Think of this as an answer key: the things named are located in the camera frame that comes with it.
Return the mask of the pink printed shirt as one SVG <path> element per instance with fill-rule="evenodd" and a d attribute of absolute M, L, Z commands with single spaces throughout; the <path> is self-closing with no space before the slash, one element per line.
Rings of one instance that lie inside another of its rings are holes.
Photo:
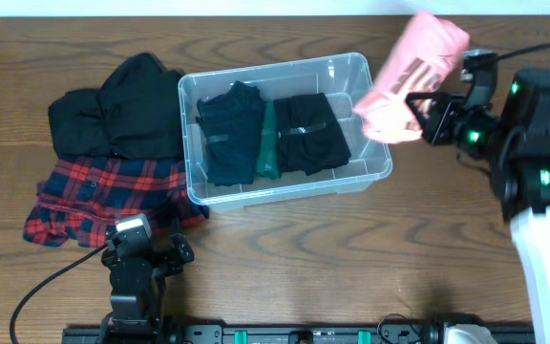
<path fill-rule="evenodd" d="M 354 106 L 364 136 L 381 143 L 420 140 L 422 129 L 405 102 L 436 91 L 468 48 L 470 35 L 451 21 L 420 11 L 408 22 L 370 91 Z"/>

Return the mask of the black garment with tape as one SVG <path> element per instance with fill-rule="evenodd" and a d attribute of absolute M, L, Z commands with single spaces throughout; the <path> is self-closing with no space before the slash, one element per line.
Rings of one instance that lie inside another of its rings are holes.
<path fill-rule="evenodd" d="M 309 176 L 349 163 L 349 146 L 325 94 L 279 98 L 274 108 L 281 172 Z"/>

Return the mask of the dark green garment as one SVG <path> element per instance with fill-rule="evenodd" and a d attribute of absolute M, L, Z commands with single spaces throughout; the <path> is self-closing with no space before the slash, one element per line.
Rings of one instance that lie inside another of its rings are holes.
<path fill-rule="evenodd" d="M 273 102 L 264 104 L 264 120 L 261 132 L 261 145 L 256 160 L 258 176 L 276 180 L 280 178 L 278 169 L 278 141 L 276 111 Z"/>

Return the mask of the navy garment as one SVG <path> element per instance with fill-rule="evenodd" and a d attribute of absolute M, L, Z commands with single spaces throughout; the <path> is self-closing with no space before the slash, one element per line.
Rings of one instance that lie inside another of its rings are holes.
<path fill-rule="evenodd" d="M 251 184 L 264 122 L 260 90 L 235 82 L 225 94 L 197 103 L 206 138 L 207 180 L 216 186 Z"/>

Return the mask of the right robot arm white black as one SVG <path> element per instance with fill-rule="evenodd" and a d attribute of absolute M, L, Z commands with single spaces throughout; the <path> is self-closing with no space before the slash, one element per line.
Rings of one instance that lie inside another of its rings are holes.
<path fill-rule="evenodd" d="M 486 161 L 490 187 L 521 261 L 535 339 L 550 343 L 550 70 L 513 77 L 500 116 L 487 107 L 488 86 L 473 95 L 410 93 L 406 105 L 431 145 L 454 144 Z"/>

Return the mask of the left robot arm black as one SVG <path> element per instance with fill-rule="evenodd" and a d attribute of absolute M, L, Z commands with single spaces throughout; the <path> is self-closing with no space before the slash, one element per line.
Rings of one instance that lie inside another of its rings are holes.
<path fill-rule="evenodd" d="M 154 249 L 152 234 L 139 214 L 119 221 L 108 235 L 101 263 L 110 271 L 112 311 L 101 322 L 100 343 L 173 343 L 178 337 L 175 323 L 163 315 L 166 278 L 182 273 L 194 251 L 178 219 L 169 229 L 169 247 Z"/>

